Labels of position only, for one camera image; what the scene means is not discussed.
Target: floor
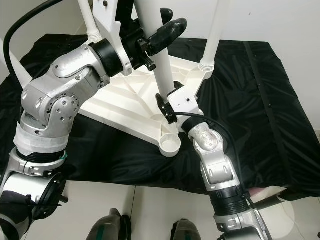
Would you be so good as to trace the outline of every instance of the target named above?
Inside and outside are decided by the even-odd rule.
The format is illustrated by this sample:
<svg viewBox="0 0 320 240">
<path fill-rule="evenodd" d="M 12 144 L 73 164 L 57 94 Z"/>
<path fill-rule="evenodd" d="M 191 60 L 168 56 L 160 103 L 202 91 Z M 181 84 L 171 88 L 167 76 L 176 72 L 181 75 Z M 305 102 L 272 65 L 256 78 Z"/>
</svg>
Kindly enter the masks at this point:
<svg viewBox="0 0 320 240">
<path fill-rule="evenodd" d="M 281 191 L 278 187 L 258 193 L 258 201 Z M 69 181 L 69 202 L 47 219 L 36 221 L 23 240 L 85 240 L 95 222 L 110 208 L 131 217 L 133 240 L 170 240 L 172 224 L 189 219 L 202 240 L 216 240 L 221 233 L 213 221 L 213 208 L 205 195 L 176 189 Z M 262 210 L 274 239 L 316 240 L 320 232 L 320 199 L 309 197 Z"/>
</svg>

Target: black fabric cover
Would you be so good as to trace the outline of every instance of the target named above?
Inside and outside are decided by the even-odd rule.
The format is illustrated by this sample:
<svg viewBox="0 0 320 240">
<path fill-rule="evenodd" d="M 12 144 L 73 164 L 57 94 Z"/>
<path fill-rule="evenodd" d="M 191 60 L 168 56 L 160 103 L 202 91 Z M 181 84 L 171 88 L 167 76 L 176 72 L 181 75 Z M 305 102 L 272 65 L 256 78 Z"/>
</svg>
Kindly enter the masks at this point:
<svg viewBox="0 0 320 240">
<path fill-rule="evenodd" d="M 34 76 L 85 40 L 81 35 L 47 34 L 21 63 Z M 204 39 L 179 38 L 168 49 L 172 56 L 199 62 L 205 46 Z M 1 170 L 14 147 L 20 109 L 21 91 L 14 89 L 13 81 L 8 77 L 0 86 Z M 319 142 L 267 42 L 220 41 L 213 76 L 203 82 L 198 98 L 204 114 L 223 124 L 235 138 L 247 188 L 281 186 L 320 196 Z M 206 194 L 200 159 L 187 136 L 179 136 L 179 153 L 166 158 L 155 145 L 78 114 L 61 170 L 69 180 Z M 234 160 L 233 148 L 227 144 L 225 148 Z"/>
</svg>

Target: white tube leg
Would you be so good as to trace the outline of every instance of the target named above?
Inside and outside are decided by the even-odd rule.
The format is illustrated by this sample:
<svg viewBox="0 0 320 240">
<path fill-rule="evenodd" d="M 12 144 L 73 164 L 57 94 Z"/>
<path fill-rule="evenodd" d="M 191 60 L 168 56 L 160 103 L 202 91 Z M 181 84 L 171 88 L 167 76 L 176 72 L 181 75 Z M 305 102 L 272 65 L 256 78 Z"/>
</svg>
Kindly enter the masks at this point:
<svg viewBox="0 0 320 240">
<path fill-rule="evenodd" d="M 6 61 L 5 61 L 5 56 L 4 56 L 4 42 L 0 38 L 0 61 L 7 66 Z M 30 74 L 27 72 L 27 70 L 21 65 L 21 63 L 18 61 L 16 56 L 10 51 L 10 58 L 12 62 L 13 69 L 15 71 L 15 74 L 21 84 L 21 87 L 24 89 L 28 83 L 31 82 L 32 77 Z"/>
<path fill-rule="evenodd" d="M 222 31 L 228 19 L 228 12 L 231 0 L 218 0 L 211 25 L 210 35 L 205 46 L 203 58 L 200 61 L 199 69 L 205 72 L 213 72 L 215 68 L 215 57 L 218 49 Z"/>
<path fill-rule="evenodd" d="M 151 37 L 163 26 L 160 7 L 155 0 L 135 0 L 136 13 L 146 38 Z M 174 89 L 170 59 L 168 49 L 164 49 L 151 57 L 155 62 L 156 69 L 154 76 L 158 85 L 159 93 L 164 101 L 167 101 L 167 95 Z"/>
<path fill-rule="evenodd" d="M 86 34 L 88 35 L 88 42 L 97 43 L 102 40 L 99 29 L 96 26 L 94 16 L 91 12 L 88 0 L 78 0 L 81 13 L 86 26 Z"/>
</svg>

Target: black power cord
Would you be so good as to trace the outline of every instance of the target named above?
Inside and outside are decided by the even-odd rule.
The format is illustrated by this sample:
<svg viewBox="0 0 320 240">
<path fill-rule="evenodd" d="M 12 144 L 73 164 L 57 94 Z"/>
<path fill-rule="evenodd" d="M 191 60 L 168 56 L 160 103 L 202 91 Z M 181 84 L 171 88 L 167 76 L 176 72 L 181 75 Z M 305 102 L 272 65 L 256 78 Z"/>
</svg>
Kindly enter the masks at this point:
<svg viewBox="0 0 320 240">
<path fill-rule="evenodd" d="M 18 80 L 18 77 L 16 75 L 16 72 L 14 70 L 14 67 L 12 65 L 11 58 L 10 58 L 10 41 L 11 41 L 12 36 L 15 34 L 15 32 L 23 24 L 25 24 L 27 21 L 32 19 L 34 16 L 38 15 L 39 13 L 43 12 L 44 10 L 52 7 L 53 5 L 56 5 L 56 4 L 60 3 L 60 2 L 62 2 L 62 1 L 63 0 L 48 0 L 48 1 L 40 4 L 36 8 L 32 9 L 31 11 L 29 11 L 26 15 L 21 17 L 15 24 L 13 24 L 13 26 L 6 33 L 6 35 L 4 37 L 4 40 L 3 40 L 3 55 L 4 55 L 6 66 L 7 66 L 8 70 L 9 70 L 9 72 L 10 72 L 10 75 L 15 80 Z"/>
<path fill-rule="evenodd" d="M 239 158 L 239 154 L 238 154 L 238 151 L 237 151 L 237 148 L 236 148 L 236 142 L 235 142 L 234 137 L 230 133 L 230 131 L 228 129 L 226 129 L 226 127 L 223 126 L 220 122 L 218 122 L 218 121 L 216 121 L 216 120 L 214 120 L 214 119 L 212 119 L 212 118 L 210 118 L 208 116 L 195 114 L 195 113 L 189 113 L 189 112 L 176 112 L 176 111 L 172 112 L 170 115 L 171 116 L 188 116 L 188 117 L 195 117 L 195 118 L 204 119 L 204 120 L 207 120 L 207 121 L 219 126 L 225 132 L 227 139 L 230 141 L 230 143 L 231 143 L 231 145 L 233 147 L 235 160 L 237 162 L 237 167 L 238 167 L 238 172 L 239 172 L 239 180 L 240 180 L 240 183 L 241 183 L 242 191 L 244 193 L 244 196 L 246 197 L 246 199 L 248 200 L 248 202 L 252 206 L 252 208 L 255 209 L 256 206 L 255 206 L 254 202 L 250 198 L 249 191 L 245 187 L 243 174 L 242 174 L 242 170 L 241 170 L 240 158 Z"/>
</svg>

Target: white wall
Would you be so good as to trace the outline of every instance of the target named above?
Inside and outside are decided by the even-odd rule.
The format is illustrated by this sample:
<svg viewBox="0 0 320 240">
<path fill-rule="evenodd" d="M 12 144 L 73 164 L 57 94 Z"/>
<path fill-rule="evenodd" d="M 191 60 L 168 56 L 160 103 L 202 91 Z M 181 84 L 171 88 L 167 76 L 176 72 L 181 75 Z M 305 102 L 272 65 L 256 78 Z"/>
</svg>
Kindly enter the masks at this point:
<svg viewBox="0 0 320 240">
<path fill-rule="evenodd" d="M 44 2 L 45 0 L 0 0 L 0 38 L 4 40 L 7 31 L 18 19 Z M 78 1 L 65 0 L 23 25 L 13 35 L 10 49 L 20 60 L 45 34 L 84 34 L 86 30 L 83 22 Z M 0 63 L 0 84 L 8 75 L 7 67 Z"/>
<path fill-rule="evenodd" d="M 161 0 L 186 18 L 182 37 L 207 38 L 217 0 Z M 269 42 L 315 129 L 320 129 L 320 1 L 233 0 L 224 40 Z"/>
</svg>

